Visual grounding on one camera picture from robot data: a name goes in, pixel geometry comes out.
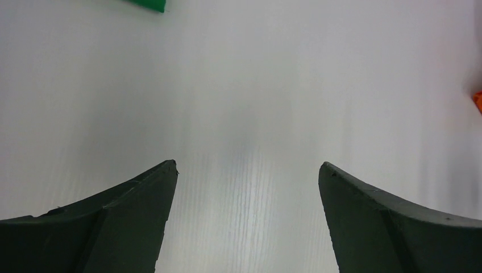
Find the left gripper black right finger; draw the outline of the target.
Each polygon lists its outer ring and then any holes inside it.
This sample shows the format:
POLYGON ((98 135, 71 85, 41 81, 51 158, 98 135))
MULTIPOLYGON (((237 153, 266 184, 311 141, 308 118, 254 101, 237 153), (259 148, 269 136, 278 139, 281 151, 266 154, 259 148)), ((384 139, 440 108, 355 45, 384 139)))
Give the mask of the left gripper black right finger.
POLYGON ((480 272, 481 221, 430 209, 325 162, 319 192, 340 272, 480 272))

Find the green t shirt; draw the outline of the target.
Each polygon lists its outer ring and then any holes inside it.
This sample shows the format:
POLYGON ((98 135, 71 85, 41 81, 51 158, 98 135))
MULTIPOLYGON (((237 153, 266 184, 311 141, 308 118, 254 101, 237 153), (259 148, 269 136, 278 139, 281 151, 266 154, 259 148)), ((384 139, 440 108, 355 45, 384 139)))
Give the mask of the green t shirt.
POLYGON ((156 13, 164 13, 167 0, 126 0, 129 3, 140 6, 156 13))

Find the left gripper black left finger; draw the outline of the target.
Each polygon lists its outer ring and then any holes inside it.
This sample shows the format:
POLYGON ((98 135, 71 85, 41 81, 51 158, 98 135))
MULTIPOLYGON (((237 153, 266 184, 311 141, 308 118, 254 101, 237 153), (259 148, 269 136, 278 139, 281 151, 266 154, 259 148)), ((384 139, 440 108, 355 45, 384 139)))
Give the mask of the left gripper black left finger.
POLYGON ((155 272, 178 178, 166 160, 40 216, 1 221, 2 272, 155 272))

